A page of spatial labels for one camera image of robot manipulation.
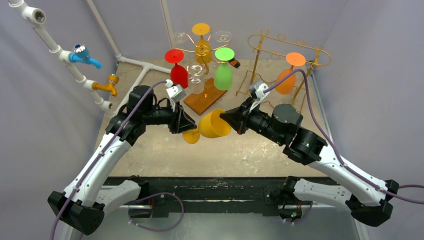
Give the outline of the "orange brass tap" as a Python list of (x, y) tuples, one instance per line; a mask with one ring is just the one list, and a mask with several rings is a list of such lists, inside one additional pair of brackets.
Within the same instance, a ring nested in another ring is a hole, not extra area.
[(116, 85), (118, 84), (120, 78), (118, 76), (116, 76), (115, 74), (110, 74), (107, 77), (107, 83), (106, 85), (101, 85), (97, 82), (92, 84), (92, 89), (93, 90), (100, 90), (100, 91), (104, 91), (104, 92), (108, 92), (110, 93), (113, 97), (116, 97), (118, 95), (118, 91), (116, 89)]

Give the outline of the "yellow plastic goblet back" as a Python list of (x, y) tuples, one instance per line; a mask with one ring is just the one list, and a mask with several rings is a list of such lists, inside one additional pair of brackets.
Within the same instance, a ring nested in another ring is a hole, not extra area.
[(201, 136), (209, 139), (227, 136), (232, 128), (221, 118), (221, 114), (224, 112), (222, 109), (215, 109), (206, 114), (201, 118), (196, 129), (182, 133), (184, 141), (188, 144), (196, 144)]

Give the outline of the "yellow plastic goblet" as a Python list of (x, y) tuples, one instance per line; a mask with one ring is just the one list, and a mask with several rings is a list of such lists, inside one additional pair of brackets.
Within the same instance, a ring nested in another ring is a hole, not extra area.
[(211, 27), (206, 23), (197, 23), (192, 27), (192, 33), (199, 36), (199, 41), (195, 44), (195, 61), (199, 64), (208, 65), (212, 59), (212, 48), (209, 43)]
[(209, 139), (227, 136), (232, 128), (221, 118), (221, 114), (224, 112), (222, 109), (215, 109), (206, 114), (201, 118), (196, 129), (182, 133), (184, 141), (188, 144), (196, 144), (201, 136)]

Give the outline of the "black orange hex key set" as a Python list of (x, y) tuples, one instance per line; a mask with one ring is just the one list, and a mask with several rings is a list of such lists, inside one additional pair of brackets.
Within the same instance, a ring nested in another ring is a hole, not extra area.
[(231, 60), (229, 60), (228, 63), (236, 69), (238, 69), (241, 66), (240, 62), (235, 58), (232, 58)]

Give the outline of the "ribbed clear wine glass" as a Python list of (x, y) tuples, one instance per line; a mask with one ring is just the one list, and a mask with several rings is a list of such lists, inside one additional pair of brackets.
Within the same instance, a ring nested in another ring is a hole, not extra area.
[(226, 30), (216, 31), (214, 33), (214, 39), (221, 44), (229, 44), (232, 40), (232, 34)]

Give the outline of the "green plastic cup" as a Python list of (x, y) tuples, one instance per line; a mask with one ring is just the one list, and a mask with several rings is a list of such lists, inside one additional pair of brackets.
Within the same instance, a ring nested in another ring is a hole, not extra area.
[(221, 61), (214, 74), (214, 86), (221, 91), (227, 91), (233, 84), (233, 72), (228, 61), (235, 57), (235, 52), (229, 47), (222, 47), (215, 51), (215, 57)]

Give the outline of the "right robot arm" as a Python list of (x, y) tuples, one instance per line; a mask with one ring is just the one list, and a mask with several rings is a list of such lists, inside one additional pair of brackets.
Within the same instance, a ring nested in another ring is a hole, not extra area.
[(349, 161), (336, 156), (328, 142), (301, 126), (303, 116), (290, 104), (277, 105), (272, 114), (253, 106), (246, 99), (239, 107), (219, 116), (239, 135), (251, 130), (283, 148), (290, 160), (313, 168), (335, 181), (334, 185), (315, 183), (305, 178), (288, 176), (279, 191), (284, 203), (317, 202), (348, 211), (357, 221), (378, 227), (390, 219), (390, 200), (399, 184), (394, 180), (375, 178)]

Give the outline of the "blue tap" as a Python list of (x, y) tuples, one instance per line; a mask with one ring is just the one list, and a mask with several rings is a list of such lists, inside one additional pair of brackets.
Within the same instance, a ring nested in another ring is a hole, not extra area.
[(97, 69), (101, 69), (103, 67), (98, 60), (90, 56), (90, 51), (85, 44), (76, 44), (73, 47), (72, 52), (69, 54), (68, 59), (71, 63), (93, 65)]

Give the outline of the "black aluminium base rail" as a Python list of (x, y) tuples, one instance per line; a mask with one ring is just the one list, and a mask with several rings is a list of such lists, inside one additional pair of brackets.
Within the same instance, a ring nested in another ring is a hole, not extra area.
[(155, 218), (169, 213), (262, 214), (265, 217), (301, 218), (295, 205), (317, 202), (324, 190), (335, 195), (325, 205), (354, 212), (362, 206), (356, 197), (327, 177), (109, 177), (108, 190), (124, 183), (136, 190), (124, 205), (151, 205)]

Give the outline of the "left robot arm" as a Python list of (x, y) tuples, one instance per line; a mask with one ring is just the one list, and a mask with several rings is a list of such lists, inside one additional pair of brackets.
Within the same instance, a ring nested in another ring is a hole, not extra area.
[(151, 86), (139, 85), (130, 92), (127, 103), (106, 127), (101, 142), (87, 164), (62, 191), (53, 191), (47, 201), (56, 218), (50, 232), (52, 240), (79, 240), (94, 233), (104, 217), (127, 203), (154, 203), (149, 183), (132, 175), (118, 186), (102, 191), (110, 173), (149, 125), (166, 125), (172, 134), (193, 130), (196, 122), (188, 116), (181, 100), (181, 85), (165, 80), (167, 97), (161, 106)]

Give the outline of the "gold wire wine glass rack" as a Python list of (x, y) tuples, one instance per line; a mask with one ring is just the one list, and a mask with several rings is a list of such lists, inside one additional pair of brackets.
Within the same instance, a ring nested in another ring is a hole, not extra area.
[(215, 88), (214, 79), (209, 77), (209, 63), (222, 63), (221, 60), (214, 59), (213, 54), (215, 51), (227, 47), (232, 40), (232, 35), (228, 31), (217, 31), (215, 39), (223, 45), (212, 48), (210, 38), (213, 35), (213, 31), (208, 24), (197, 23), (192, 27), (191, 32), (199, 37), (198, 41), (194, 41), (192, 35), (187, 32), (177, 32), (173, 36), (173, 42), (175, 44), (183, 44), (190, 40), (194, 46), (194, 50), (181, 49), (183, 52), (194, 54), (194, 58), (186, 66), (191, 94), (183, 102), (201, 116), (227, 92), (226, 90)]

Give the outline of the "red plastic goblet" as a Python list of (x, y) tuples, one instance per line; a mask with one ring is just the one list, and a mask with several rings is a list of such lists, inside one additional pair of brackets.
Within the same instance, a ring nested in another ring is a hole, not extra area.
[(183, 89), (188, 87), (188, 72), (180, 65), (180, 62), (184, 59), (184, 53), (179, 49), (170, 49), (165, 55), (164, 59), (170, 64), (174, 64), (170, 71), (170, 79), (176, 85), (181, 85)]

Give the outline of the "yellow plastic goblet front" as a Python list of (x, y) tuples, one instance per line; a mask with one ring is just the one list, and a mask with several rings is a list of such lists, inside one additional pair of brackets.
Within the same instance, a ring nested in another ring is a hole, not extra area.
[(199, 41), (195, 44), (195, 61), (199, 64), (208, 65), (212, 59), (212, 48), (209, 43), (211, 27), (206, 23), (197, 23), (192, 27), (192, 33), (199, 36)]

